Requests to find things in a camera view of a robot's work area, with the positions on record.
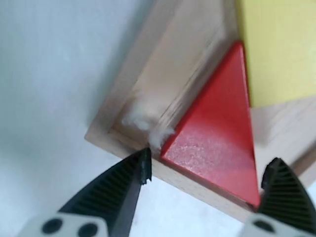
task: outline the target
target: yellow block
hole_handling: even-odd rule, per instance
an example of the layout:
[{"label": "yellow block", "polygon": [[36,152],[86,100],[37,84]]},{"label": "yellow block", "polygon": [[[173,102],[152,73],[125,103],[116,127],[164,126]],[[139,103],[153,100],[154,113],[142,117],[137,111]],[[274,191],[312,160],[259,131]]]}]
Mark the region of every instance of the yellow block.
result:
[{"label": "yellow block", "polygon": [[316,94],[316,0],[237,0],[251,106]]}]

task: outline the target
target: wooden frame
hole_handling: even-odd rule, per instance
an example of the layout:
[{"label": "wooden frame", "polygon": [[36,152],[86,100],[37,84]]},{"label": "wooden frame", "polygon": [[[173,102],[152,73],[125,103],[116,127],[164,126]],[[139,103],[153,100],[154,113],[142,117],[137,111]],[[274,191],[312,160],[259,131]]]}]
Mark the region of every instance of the wooden frame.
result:
[{"label": "wooden frame", "polygon": [[[237,38],[234,0],[157,0],[86,140],[121,158],[143,148],[146,134],[120,123],[126,102],[142,91],[144,110],[155,126],[176,125]],[[293,164],[305,185],[313,182],[316,98],[254,109],[251,116],[258,180],[265,165],[279,156]],[[156,158],[154,176],[241,221],[251,213],[243,201],[205,187]]]}]

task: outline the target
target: white table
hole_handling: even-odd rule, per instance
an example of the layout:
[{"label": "white table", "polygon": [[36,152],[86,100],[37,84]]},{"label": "white table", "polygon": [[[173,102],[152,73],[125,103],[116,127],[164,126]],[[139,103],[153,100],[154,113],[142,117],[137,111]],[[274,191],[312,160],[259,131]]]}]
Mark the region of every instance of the white table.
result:
[{"label": "white table", "polygon": [[[57,210],[119,160],[83,136],[148,4],[0,2],[0,236]],[[310,192],[316,199],[316,184]],[[130,236],[234,236],[241,227],[154,178],[141,191]]]}]

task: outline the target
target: red block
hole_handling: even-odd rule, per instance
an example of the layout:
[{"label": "red block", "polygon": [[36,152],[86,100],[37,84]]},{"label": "red block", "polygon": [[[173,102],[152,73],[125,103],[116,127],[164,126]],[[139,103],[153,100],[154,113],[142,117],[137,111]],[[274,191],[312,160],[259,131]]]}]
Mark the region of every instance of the red block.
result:
[{"label": "red block", "polygon": [[161,158],[184,174],[258,206],[243,45],[233,45],[165,143]]}]

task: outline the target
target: white fiber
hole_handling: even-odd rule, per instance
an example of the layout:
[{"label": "white fiber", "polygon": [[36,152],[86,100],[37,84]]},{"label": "white fiber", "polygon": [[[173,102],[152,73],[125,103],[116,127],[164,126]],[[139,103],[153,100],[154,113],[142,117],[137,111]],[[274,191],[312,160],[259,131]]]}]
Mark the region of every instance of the white fiber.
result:
[{"label": "white fiber", "polygon": [[125,112],[121,123],[125,127],[130,127],[144,131],[148,136],[148,143],[154,152],[159,152],[165,140],[174,134],[171,127],[162,128],[157,125],[158,120],[149,118],[144,111],[142,96],[138,94],[129,102],[128,110]]}]

